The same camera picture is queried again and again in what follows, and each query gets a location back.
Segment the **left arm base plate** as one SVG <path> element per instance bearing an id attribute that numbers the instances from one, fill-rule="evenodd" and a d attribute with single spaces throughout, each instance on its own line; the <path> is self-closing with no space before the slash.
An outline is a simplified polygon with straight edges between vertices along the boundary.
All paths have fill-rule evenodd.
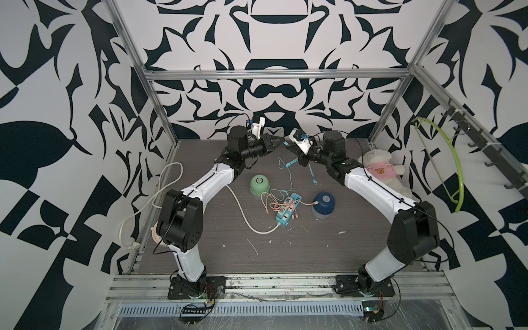
<path id="1" fill-rule="evenodd" d="M 225 276 L 202 275 L 197 282 L 190 282 L 180 275 L 170 279 L 167 298 L 169 300 L 188 300 L 198 298 L 221 298 L 226 292 Z"/>

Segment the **white teddy bear pink shirt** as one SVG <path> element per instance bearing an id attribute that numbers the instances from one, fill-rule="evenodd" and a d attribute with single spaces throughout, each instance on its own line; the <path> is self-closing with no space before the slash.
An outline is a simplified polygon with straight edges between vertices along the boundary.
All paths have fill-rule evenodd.
<path id="1" fill-rule="evenodd" d="M 360 162 L 367 171 L 377 180 L 386 184 L 399 194 L 412 198 L 411 189 L 405 187 L 400 181 L 405 174 L 404 165 L 393 164 L 392 155 L 382 149 L 373 149 L 360 156 L 357 161 Z"/>

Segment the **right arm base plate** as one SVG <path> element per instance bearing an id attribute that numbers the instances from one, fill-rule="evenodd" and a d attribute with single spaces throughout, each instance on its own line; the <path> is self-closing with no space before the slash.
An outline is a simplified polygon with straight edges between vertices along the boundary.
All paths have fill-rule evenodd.
<path id="1" fill-rule="evenodd" d="M 341 297 L 379 298 L 381 296 L 394 297 L 395 295 L 395 289 L 390 278 L 375 282 L 364 274 L 337 275 L 335 283 L 334 292 Z"/>

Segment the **light green meat grinder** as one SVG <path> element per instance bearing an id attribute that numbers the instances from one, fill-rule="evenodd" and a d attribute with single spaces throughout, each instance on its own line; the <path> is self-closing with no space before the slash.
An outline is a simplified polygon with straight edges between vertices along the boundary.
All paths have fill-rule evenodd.
<path id="1" fill-rule="evenodd" d="M 256 198 L 260 198 L 260 196 L 265 192 L 268 193 L 270 189 L 270 181 L 264 175 L 255 175 L 250 180 L 250 192 Z"/>

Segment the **black wall hook rail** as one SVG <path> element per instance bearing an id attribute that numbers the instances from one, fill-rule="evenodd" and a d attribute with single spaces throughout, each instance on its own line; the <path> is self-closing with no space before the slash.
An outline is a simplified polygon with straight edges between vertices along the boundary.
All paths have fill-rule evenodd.
<path id="1" fill-rule="evenodd" d="M 515 190 L 527 199 L 527 169 L 499 142 L 474 116 L 452 98 L 448 99 L 448 108 L 442 115 L 455 123 L 455 137 L 466 136 L 470 139 L 468 147 L 482 152 L 488 161 L 487 167 L 496 168 L 508 181 L 507 190 Z"/>

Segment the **teal power strip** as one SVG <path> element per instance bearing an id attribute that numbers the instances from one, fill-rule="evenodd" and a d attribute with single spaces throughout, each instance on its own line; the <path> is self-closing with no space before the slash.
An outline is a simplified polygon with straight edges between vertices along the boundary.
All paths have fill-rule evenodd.
<path id="1" fill-rule="evenodd" d="M 295 201 L 295 204 L 291 205 L 287 210 L 278 210 L 276 214 L 276 221 L 281 226 L 286 226 L 292 217 L 296 217 L 296 207 L 302 201 L 302 197 L 296 193 L 291 194 L 289 197 L 291 197 Z"/>

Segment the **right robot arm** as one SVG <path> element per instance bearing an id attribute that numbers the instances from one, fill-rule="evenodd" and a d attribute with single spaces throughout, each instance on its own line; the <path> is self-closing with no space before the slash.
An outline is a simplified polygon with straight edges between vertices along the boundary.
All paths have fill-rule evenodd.
<path id="1" fill-rule="evenodd" d="M 300 165 L 314 162 L 325 166 L 330 177 L 361 195 L 391 224 L 386 247 L 358 271 L 360 287 L 381 283 L 439 246 L 435 208 L 397 193 L 368 173 L 366 166 L 349 158 L 341 133 L 324 132 L 321 144 L 301 129 L 292 130 L 288 138 L 285 145 L 298 156 Z"/>

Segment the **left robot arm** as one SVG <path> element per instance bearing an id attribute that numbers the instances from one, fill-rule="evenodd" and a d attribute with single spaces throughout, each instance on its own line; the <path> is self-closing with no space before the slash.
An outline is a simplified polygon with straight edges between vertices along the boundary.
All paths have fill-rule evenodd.
<path id="1" fill-rule="evenodd" d="M 247 159 L 257 159 L 277 150 L 285 139 L 268 133 L 259 137 L 245 126 L 235 126 L 228 144 L 214 161 L 212 169 L 181 191 L 170 190 L 162 200 L 155 233 L 175 255 L 177 277 L 203 290 L 206 266 L 199 255 L 204 209 L 223 188 L 233 183 L 245 169 Z"/>

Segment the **pink round clock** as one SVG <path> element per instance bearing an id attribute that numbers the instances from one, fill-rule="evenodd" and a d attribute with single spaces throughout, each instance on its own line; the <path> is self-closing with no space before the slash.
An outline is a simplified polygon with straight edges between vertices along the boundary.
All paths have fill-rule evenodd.
<path id="1" fill-rule="evenodd" d="M 157 229 L 158 229 L 158 222 L 156 222 L 151 228 L 151 237 L 156 244 L 162 242 L 162 237 L 158 234 Z"/>

